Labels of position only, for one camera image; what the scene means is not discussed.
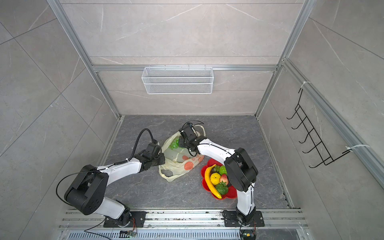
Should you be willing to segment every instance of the banana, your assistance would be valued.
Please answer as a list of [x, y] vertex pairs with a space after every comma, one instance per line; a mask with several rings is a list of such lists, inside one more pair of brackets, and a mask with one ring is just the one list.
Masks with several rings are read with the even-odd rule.
[[221, 199], [221, 194], [216, 190], [216, 188], [214, 187], [214, 185], [211, 183], [211, 179], [210, 179], [210, 176], [209, 174], [211, 173], [211, 169], [213, 167], [215, 167], [215, 165], [211, 166], [211, 167], [208, 167], [206, 170], [205, 170], [205, 174], [204, 174], [204, 179], [205, 179], [205, 182], [207, 183], [208, 185], [208, 188], [209, 190], [211, 190], [211, 192], [218, 198], [218, 199]]

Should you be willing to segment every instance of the plastic bag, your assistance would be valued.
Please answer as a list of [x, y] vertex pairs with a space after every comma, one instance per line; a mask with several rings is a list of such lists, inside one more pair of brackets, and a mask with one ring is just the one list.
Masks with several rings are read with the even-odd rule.
[[[197, 136], [205, 136], [205, 130], [203, 126], [195, 125]], [[165, 164], [159, 165], [159, 174], [165, 178], [168, 182], [175, 180], [178, 177], [183, 176], [187, 172], [191, 171], [197, 164], [204, 159], [204, 155], [191, 156], [186, 148], [175, 147], [173, 144], [177, 142], [177, 139], [181, 136], [179, 132], [173, 134], [168, 138], [164, 145], [161, 147], [161, 151], [165, 156]]]

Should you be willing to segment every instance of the white wire basket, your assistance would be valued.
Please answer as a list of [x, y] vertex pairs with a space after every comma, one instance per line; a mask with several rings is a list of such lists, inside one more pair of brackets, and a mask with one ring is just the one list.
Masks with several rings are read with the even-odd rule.
[[141, 78], [148, 94], [209, 94], [214, 72], [204, 66], [147, 67]]

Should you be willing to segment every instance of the red plastic plate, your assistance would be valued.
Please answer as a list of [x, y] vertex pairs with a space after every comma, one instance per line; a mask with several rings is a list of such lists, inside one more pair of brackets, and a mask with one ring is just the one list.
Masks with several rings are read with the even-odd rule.
[[[201, 181], [201, 184], [203, 185], [203, 188], [205, 190], [207, 190], [208, 192], [210, 192], [212, 194], [212, 192], [209, 190], [209, 187], [204, 179], [204, 175], [205, 175], [205, 170], [208, 168], [208, 167], [211, 167], [213, 165], [218, 165], [218, 166], [222, 166], [221, 163], [219, 163], [218, 161], [216, 161], [215, 159], [211, 158], [208, 160], [208, 163], [201, 169], [201, 176], [203, 177], [203, 180]], [[224, 194], [222, 195], [221, 199], [217, 198], [215, 195], [212, 194], [212, 196], [218, 200], [223, 200], [225, 198], [229, 198], [229, 199], [235, 199], [237, 198], [237, 191], [236, 191], [236, 188], [234, 188], [234, 186], [230, 186], [228, 187], [228, 193], [227, 194]]]

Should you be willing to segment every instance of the black metal hook rack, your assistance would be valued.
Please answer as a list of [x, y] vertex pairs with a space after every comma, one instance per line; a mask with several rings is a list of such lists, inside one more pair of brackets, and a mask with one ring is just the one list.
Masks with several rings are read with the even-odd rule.
[[[339, 157], [337, 157], [337, 158], [335, 158], [335, 159], [332, 157], [332, 155], [329, 153], [327, 147], [325, 146], [323, 140], [321, 139], [320, 135], [317, 133], [315, 127], [313, 126], [311, 120], [308, 118], [308, 116], [307, 116], [307, 114], [305, 113], [304, 109], [300, 106], [300, 99], [301, 99], [301, 95], [303, 94], [303, 89], [300, 88], [300, 90], [299, 90], [298, 93], [300, 93], [300, 97], [299, 97], [299, 101], [297, 102], [297, 105], [296, 105], [296, 107], [295, 107], [295, 113], [293, 114], [292, 117], [287, 118], [287, 119], [292, 119], [292, 118], [297, 114], [297, 116], [300, 118], [301, 122], [300, 122], [300, 124], [299, 124], [296, 128], [293, 128], [293, 127], [292, 127], [292, 129], [298, 129], [298, 128], [300, 127], [300, 125], [303, 124], [305, 130], [307, 131], [307, 136], [305, 137], [304, 141], [303, 141], [303, 142], [300, 142], [300, 141], [299, 141], [299, 143], [305, 143], [305, 141], [307, 140], [307, 138], [308, 138], [308, 136], [309, 136], [309, 138], [311, 139], [311, 141], [312, 141], [312, 143], [313, 143], [313, 145], [314, 145], [314, 147], [313, 147], [311, 150], [309, 150], [308, 152], [304, 152], [304, 151], [303, 151], [303, 153], [309, 153], [309, 152], [311, 152], [312, 150], [316, 149], [317, 152], [318, 152], [318, 154], [320, 155], [321, 163], [319, 163], [318, 165], [316, 165], [316, 166], [314, 166], [314, 167], [311, 167], [311, 166], [309, 166], [309, 167], [310, 167], [310, 168], [316, 168], [316, 167], [318, 167], [318, 166], [319, 166], [320, 164], [322, 164], [322, 163], [324, 163], [324, 165], [328, 165], [328, 164], [330, 164], [330, 163], [332, 163], [332, 162], [338, 160], [338, 159], [341, 158], [342, 156], [348, 154], [349, 152], [351, 152], [352, 150], [351, 150], [351, 149], [348, 149], [348, 150], [342, 152], [342, 153], [341, 153], [341, 156], [339, 156]], [[305, 115], [304, 118], [301, 118], [301, 116], [298, 114], [297, 111], [298, 111], [299, 109], [301, 109], [302, 112], [304, 113], [304, 115]], [[310, 130], [308, 130], [307, 126], [305, 126], [305, 124], [304, 124], [304, 120], [305, 120], [305, 119], [307, 119], [307, 120], [309, 121], [310, 125], [311, 125], [311, 129], [310, 129]], [[314, 131], [314, 132], [317, 134], [318, 138], [320, 139], [320, 141], [319, 141], [317, 144], [314, 142], [314, 140], [313, 140], [313, 138], [312, 138], [312, 136], [311, 136], [311, 132], [312, 132], [312, 131]], [[319, 149], [318, 149], [318, 146], [319, 146], [319, 145], [323, 145], [324, 148], [325, 148], [325, 150], [327, 151], [329, 157], [327, 157], [326, 159], [323, 159], [322, 155], [320, 154], [320, 151], [319, 151]]]

